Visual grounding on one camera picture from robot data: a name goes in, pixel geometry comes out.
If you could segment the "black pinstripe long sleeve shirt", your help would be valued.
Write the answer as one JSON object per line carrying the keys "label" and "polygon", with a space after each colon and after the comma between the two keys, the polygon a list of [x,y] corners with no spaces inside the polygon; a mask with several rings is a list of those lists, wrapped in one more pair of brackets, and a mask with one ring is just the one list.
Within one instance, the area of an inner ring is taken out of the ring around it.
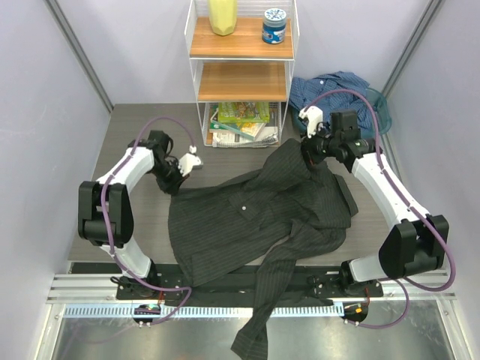
{"label": "black pinstripe long sleeve shirt", "polygon": [[297,261],[338,249],[357,211],[344,179],[326,163],[306,164],[300,143],[289,139],[261,169],[181,189],[169,207],[169,240],[192,287],[262,260],[253,315],[231,349],[242,359],[266,359],[266,324]]}

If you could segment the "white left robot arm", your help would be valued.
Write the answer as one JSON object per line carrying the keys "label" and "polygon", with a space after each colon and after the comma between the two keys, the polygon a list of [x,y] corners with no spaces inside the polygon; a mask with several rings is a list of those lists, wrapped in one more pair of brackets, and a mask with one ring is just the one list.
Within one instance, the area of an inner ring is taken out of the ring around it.
{"label": "white left robot arm", "polygon": [[177,194],[186,179],[176,157],[173,140],[161,130],[132,141],[121,159],[95,181],[84,181],[78,193],[80,238],[106,251],[123,272],[120,285],[131,286],[143,299],[158,294],[160,281],[153,261],[134,239],[130,194],[138,181],[152,174],[165,194]]}

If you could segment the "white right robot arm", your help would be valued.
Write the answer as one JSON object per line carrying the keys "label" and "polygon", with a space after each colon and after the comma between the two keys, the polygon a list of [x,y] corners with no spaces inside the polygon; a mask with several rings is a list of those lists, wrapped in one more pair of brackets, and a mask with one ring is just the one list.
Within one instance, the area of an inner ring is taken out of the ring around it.
{"label": "white right robot arm", "polygon": [[408,280],[443,266],[449,224],[419,205],[392,173],[376,139],[364,139],[354,110],[331,115],[330,124],[316,106],[299,113],[306,123],[301,150],[307,163],[335,158],[368,190],[382,212],[389,233],[379,250],[341,265],[338,285],[347,296],[358,295],[367,282],[384,278]]}

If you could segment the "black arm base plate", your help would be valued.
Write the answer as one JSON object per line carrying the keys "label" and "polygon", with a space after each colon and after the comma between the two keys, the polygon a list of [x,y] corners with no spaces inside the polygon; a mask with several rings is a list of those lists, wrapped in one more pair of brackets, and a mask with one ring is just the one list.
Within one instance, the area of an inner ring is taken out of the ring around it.
{"label": "black arm base plate", "polygon": [[[257,267],[245,265],[216,280],[193,288],[188,307],[210,308],[251,308],[254,305]],[[297,266],[280,296],[278,308],[329,306],[334,299],[346,298],[349,302],[356,298],[383,297],[383,288],[379,282],[347,284],[342,280],[339,267]],[[118,300],[163,299],[166,305],[177,306],[184,298],[179,292],[160,293],[142,286],[125,276],[112,276],[110,281],[117,286],[115,298]]]}

